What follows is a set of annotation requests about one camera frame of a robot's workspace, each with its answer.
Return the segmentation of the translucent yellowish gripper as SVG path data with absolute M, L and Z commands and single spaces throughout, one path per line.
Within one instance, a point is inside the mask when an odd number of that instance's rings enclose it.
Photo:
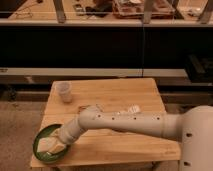
M 59 140 L 56 132 L 52 133 L 51 137 L 55 140 L 55 143 L 50 148 L 50 152 L 61 152 L 66 148 L 66 145 Z

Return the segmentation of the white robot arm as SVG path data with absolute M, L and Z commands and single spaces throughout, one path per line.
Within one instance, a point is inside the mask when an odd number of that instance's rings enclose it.
M 104 113 L 89 106 L 54 132 L 51 149 L 61 152 L 88 130 L 98 129 L 179 140 L 179 171 L 213 171 L 213 106 L 197 106 L 184 114 Z

